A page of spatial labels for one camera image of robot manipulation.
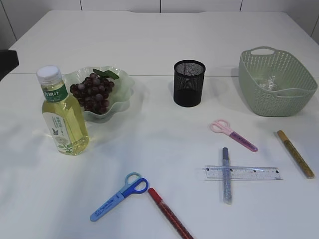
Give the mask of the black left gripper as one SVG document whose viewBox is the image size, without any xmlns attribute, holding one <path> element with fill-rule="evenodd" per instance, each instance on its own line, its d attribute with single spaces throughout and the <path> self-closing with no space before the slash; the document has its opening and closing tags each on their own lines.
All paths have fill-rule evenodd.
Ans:
<svg viewBox="0 0 319 239">
<path fill-rule="evenodd" d="M 18 54 L 15 50 L 0 51 L 0 81 L 19 65 Z"/>
</svg>

